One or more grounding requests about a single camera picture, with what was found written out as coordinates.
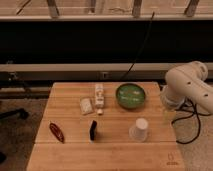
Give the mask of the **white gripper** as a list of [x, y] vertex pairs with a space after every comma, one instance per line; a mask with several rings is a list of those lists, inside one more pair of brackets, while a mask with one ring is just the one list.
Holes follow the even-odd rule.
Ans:
[[185, 97], [183, 95], [178, 94], [168, 85], [163, 87], [160, 93], [160, 99], [162, 104], [168, 110], [178, 109], [185, 101]]

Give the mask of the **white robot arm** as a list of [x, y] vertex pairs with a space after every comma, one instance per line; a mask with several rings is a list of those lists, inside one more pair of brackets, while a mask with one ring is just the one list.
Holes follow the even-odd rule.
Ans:
[[170, 69], [160, 94], [162, 104], [167, 109], [177, 109], [188, 98], [213, 114], [213, 87], [205, 83], [207, 76], [208, 68], [200, 61]]

